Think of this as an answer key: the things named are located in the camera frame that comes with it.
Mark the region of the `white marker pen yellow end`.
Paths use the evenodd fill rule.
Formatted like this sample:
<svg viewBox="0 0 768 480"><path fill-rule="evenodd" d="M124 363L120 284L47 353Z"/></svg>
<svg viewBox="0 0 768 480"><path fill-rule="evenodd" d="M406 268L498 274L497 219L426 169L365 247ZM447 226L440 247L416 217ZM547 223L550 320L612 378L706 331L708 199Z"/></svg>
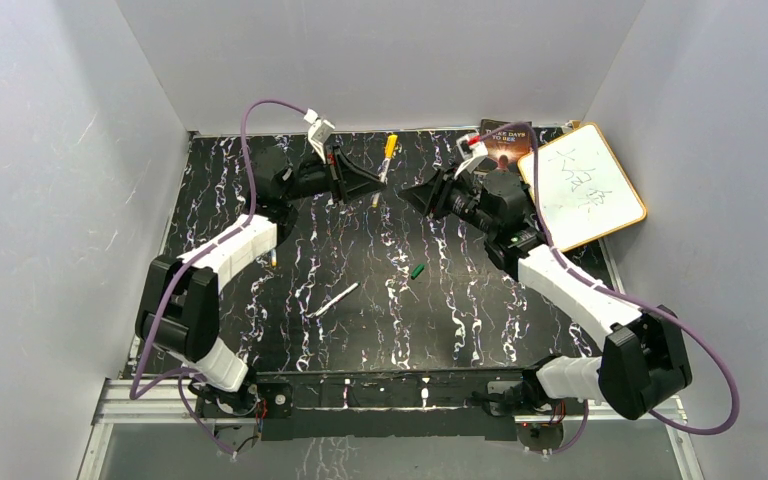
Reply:
<svg viewBox="0 0 768 480"><path fill-rule="evenodd" d="M386 183L387 183L387 174L388 174L388 171L389 171L389 167L390 167L390 163L391 163L391 160L392 160L392 156L393 156L393 153L386 153L385 154L385 159L384 159L384 161L382 163L381 172L379 174L379 180L382 183L384 183L385 186L386 186ZM378 207L380 196L381 196L382 192L383 192L383 190L380 190L380 191L376 192L373 195L372 203L371 203L372 208L377 208Z"/></svg>

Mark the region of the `green pen cap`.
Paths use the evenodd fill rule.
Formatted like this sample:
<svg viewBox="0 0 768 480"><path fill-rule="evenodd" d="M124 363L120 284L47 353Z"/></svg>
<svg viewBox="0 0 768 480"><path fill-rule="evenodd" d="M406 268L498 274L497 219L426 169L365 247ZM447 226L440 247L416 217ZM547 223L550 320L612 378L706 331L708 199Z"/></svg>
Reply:
<svg viewBox="0 0 768 480"><path fill-rule="evenodd" d="M416 279L425 269L424 264L417 265L410 273L411 279Z"/></svg>

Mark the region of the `orange-yellow pen cap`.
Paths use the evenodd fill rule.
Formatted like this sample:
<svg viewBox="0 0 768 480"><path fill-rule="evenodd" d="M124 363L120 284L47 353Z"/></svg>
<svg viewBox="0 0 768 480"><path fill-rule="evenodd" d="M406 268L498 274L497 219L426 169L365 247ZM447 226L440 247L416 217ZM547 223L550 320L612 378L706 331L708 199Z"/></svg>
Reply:
<svg viewBox="0 0 768 480"><path fill-rule="evenodd" d="M387 137L387 141L385 144L385 158L391 159L394 155L395 148L397 146L398 142L398 136L396 134L391 134Z"/></svg>

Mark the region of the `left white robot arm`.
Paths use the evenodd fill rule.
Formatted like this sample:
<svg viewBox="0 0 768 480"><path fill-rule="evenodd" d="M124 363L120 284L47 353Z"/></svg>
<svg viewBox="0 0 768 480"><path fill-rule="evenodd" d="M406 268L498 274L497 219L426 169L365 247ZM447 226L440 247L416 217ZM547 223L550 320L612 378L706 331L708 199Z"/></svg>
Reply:
<svg viewBox="0 0 768 480"><path fill-rule="evenodd" d="M257 387L247 382L248 365L221 339L219 303L224 287L291 233L298 212L293 201L328 193L337 202L383 190L381 177L352 162L340 146L327 144L297 167L257 173L242 150L249 200L245 213L222 233L178 257L161 255L150 264L135 321L143 343L131 396L145 392L139 381L148 353L156 349L181 361L187 373L220 391L220 403L235 416L254 411Z"/></svg>

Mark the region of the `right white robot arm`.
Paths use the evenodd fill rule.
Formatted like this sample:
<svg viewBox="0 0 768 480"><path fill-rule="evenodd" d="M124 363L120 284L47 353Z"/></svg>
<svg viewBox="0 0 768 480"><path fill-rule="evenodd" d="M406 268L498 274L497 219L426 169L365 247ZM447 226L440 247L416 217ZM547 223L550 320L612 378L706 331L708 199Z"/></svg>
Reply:
<svg viewBox="0 0 768 480"><path fill-rule="evenodd" d="M605 402L636 420L692 382L680 328L602 292L602 282L574 264L561 264L546 242L528 186L494 171L481 182L438 169L398 194L420 214L454 215L485 235L488 258L519 284L536 291L600 345L594 357L552 354L527 367L517 387L480 395L485 402L517 400L537 414L562 399Z"/></svg>

